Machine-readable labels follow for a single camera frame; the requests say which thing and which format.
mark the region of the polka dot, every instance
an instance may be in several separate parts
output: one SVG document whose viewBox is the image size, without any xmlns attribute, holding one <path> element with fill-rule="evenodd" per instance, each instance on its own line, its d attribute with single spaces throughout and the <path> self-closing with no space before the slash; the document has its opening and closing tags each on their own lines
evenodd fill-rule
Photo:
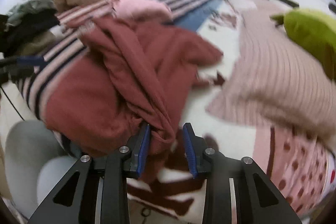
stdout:
<svg viewBox="0 0 336 224">
<path fill-rule="evenodd" d="M 286 181 L 283 179 L 279 183 L 279 190 L 282 191 L 286 187 Z"/>
<path fill-rule="evenodd" d="M 330 183 L 333 183 L 335 179 L 335 170 L 331 172 L 331 178 L 330 178 Z"/>
<path fill-rule="evenodd" d="M 292 204 L 293 198 L 291 196 L 286 197 L 286 200 L 289 204 Z"/>
<path fill-rule="evenodd" d="M 291 150 L 291 145 L 288 142 L 285 142 L 285 144 L 283 145 L 283 150 L 285 151 Z"/>
<path fill-rule="evenodd" d="M 296 213 L 298 213 L 299 211 L 301 211 L 301 209 L 303 208 L 303 204 L 301 204 L 297 209 L 296 209 Z"/>
<path fill-rule="evenodd" d="M 304 189 L 301 188 L 301 189 L 299 190 L 299 193 L 297 194 L 298 198 L 301 198 L 301 197 L 302 197 L 303 192 L 304 192 Z"/>
<path fill-rule="evenodd" d="M 299 167 L 299 163 L 297 160 L 295 160 L 293 163 L 292 163 L 292 167 L 293 167 L 293 170 L 296 171 Z"/>
</svg>

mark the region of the bed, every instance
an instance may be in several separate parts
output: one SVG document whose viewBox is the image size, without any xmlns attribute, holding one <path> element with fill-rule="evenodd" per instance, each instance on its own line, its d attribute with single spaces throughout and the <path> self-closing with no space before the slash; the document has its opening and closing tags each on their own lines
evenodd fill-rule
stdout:
<svg viewBox="0 0 336 224">
<path fill-rule="evenodd" d="M 106 13 L 104 5 L 109 1 L 101 0 L 64 12 L 59 15 L 60 22 L 71 26 L 76 21 L 103 15 Z M 307 138 L 304 131 L 294 127 L 274 126 L 272 123 L 260 126 L 236 124 L 209 111 L 209 104 L 222 92 L 241 56 L 240 35 L 242 29 L 246 28 L 244 12 L 265 8 L 277 11 L 278 8 L 267 0 L 191 0 L 184 7 L 187 6 L 189 8 L 184 10 L 178 5 L 177 10 L 172 9 L 175 13 L 174 25 L 197 32 L 220 49 L 224 56 L 218 64 L 199 69 L 200 77 L 211 76 L 216 82 L 210 88 L 189 93 L 179 126 L 190 122 L 196 135 L 203 137 L 208 146 L 227 157 L 252 157 L 298 215 L 301 218 L 309 216 L 336 188 L 332 153 L 316 137 Z M 219 20 L 220 15 L 225 15 L 225 20 Z M 47 65 L 32 78 L 17 83 L 25 102 L 41 120 L 45 118 L 46 101 L 57 83 L 71 64 L 88 51 L 77 39 L 74 30 L 70 28 L 67 32 L 63 41 L 42 53 Z M 72 156 L 81 155 L 76 144 L 59 132 L 54 134 Z M 192 179 L 179 137 L 154 182 L 146 184 L 128 179 L 127 184 L 129 199 L 180 220 L 201 223 L 206 181 Z"/>
</svg>

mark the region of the pink striped fabric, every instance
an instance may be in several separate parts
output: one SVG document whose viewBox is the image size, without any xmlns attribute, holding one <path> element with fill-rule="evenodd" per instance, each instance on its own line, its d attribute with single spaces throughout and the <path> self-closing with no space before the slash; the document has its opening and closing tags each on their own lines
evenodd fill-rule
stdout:
<svg viewBox="0 0 336 224">
<path fill-rule="evenodd" d="M 241 57 L 207 110 L 238 124 L 294 125 L 336 151 L 335 83 L 315 58 L 274 26 L 268 11 L 245 12 L 243 19 Z"/>
<path fill-rule="evenodd" d="M 84 7 L 75 7 L 70 11 L 58 15 L 61 24 L 67 27 L 78 27 L 87 19 L 102 17 L 113 11 L 111 3 L 114 0 L 99 0 L 96 3 Z M 209 0 L 158 0 L 165 3 L 172 11 L 173 19 L 185 15 L 187 12 L 200 7 Z"/>
</svg>

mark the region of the gray cloth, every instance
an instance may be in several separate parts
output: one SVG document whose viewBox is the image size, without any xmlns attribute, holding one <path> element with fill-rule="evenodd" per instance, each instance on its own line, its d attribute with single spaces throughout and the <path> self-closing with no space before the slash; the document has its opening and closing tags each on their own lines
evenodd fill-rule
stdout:
<svg viewBox="0 0 336 224">
<path fill-rule="evenodd" d="M 26 218 L 38 207 L 37 180 L 42 167 L 49 160 L 64 155 L 66 153 L 43 122 L 19 122 L 9 132 L 5 173 L 13 202 Z"/>
<path fill-rule="evenodd" d="M 17 4 L 7 12 L 7 24 L 18 26 L 26 14 L 37 14 L 46 9 L 56 9 L 53 0 L 28 0 Z"/>
</svg>

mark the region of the maroon garment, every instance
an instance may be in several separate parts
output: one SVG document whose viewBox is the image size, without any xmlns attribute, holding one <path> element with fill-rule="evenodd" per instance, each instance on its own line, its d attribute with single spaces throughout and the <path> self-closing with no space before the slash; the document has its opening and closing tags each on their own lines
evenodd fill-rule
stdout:
<svg viewBox="0 0 336 224">
<path fill-rule="evenodd" d="M 174 26 L 111 16 L 94 22 L 81 37 L 91 51 L 73 65 L 47 103 L 47 127 L 100 156 L 125 145 L 145 120 L 152 140 L 142 179 L 150 182 L 175 140 L 198 66 L 216 63 L 222 53 Z"/>
</svg>

